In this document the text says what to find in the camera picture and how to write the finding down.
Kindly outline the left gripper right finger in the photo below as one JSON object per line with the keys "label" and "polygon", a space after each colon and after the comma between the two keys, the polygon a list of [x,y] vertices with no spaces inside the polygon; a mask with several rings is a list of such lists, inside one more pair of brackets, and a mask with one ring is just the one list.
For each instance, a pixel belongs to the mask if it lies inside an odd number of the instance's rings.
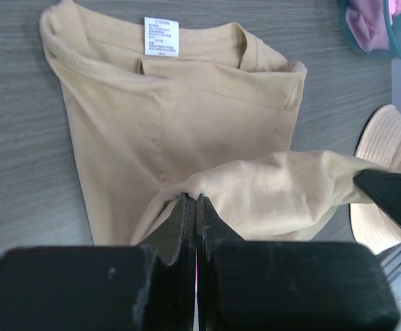
{"label": "left gripper right finger", "polygon": [[349,242],[246,241],[196,202],[201,330],[394,330],[379,261]]}

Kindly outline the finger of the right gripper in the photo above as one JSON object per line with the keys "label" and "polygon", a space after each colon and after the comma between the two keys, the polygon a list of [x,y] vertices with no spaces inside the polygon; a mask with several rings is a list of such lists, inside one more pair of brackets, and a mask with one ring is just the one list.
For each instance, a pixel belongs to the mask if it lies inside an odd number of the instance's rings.
{"label": "finger of the right gripper", "polygon": [[355,185],[372,201],[353,204],[353,235],[367,247],[401,243],[401,174],[363,170]]}

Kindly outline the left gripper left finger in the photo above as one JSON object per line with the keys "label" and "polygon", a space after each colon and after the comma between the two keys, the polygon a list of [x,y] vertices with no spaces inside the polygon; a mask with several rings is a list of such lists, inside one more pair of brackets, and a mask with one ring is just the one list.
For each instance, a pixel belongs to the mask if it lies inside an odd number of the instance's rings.
{"label": "left gripper left finger", "polygon": [[0,256],[0,330],[192,330],[196,203],[180,195],[135,246],[39,246]]}

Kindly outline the beige t shirt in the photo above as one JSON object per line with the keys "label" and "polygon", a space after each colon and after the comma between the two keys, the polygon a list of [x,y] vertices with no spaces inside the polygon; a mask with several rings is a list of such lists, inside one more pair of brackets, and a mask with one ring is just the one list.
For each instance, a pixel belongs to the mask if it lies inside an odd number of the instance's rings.
{"label": "beige t shirt", "polygon": [[237,23],[177,30],[175,59],[145,54],[143,26],[72,1],[40,30],[95,244],[139,243],[182,192],[250,240],[309,240],[367,200],[353,184],[366,161],[290,150],[306,67]]}

